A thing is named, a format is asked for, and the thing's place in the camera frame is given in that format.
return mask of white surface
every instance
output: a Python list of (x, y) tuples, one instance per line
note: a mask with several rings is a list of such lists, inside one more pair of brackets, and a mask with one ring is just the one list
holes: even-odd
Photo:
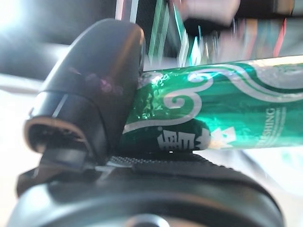
[(0, 227), (16, 203), (17, 176), (35, 166), (39, 155), (23, 141), (22, 125), (32, 96), (14, 96), (0, 90)]

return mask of beer can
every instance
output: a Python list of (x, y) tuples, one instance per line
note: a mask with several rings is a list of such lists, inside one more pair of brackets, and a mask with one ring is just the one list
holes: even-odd
[(303, 145), (303, 56), (146, 72), (119, 152)]

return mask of black plastic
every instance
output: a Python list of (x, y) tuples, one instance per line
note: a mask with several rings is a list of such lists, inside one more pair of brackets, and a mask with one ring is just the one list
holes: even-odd
[(212, 227), (283, 226), (273, 200), (246, 184), (138, 175), (130, 168), (117, 168), (107, 180), (91, 184), (32, 187), (21, 196), (8, 227), (83, 227), (142, 213)]
[(28, 145), (43, 152), (49, 134), (72, 134), (105, 163), (132, 107), (143, 50), (135, 24), (106, 19), (87, 29), (46, 79), (25, 124)]

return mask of green beer can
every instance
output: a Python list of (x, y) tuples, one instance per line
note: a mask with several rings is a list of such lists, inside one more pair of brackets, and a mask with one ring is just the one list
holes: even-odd
[(120, 152), (303, 145), (303, 56), (146, 72)]

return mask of blurred background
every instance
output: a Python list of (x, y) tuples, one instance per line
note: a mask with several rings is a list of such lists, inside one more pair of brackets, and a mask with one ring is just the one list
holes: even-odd
[[(290, 55), (303, 62), (303, 0), (211, 2), (215, 18), (191, 17), (173, 0), (0, 0), (0, 226), (15, 205), (17, 175), (39, 161), (23, 142), (24, 118), (55, 63), (96, 21), (140, 25), (145, 70)], [(303, 227), (302, 148), (199, 154), (256, 179), (277, 199), (287, 226)]]

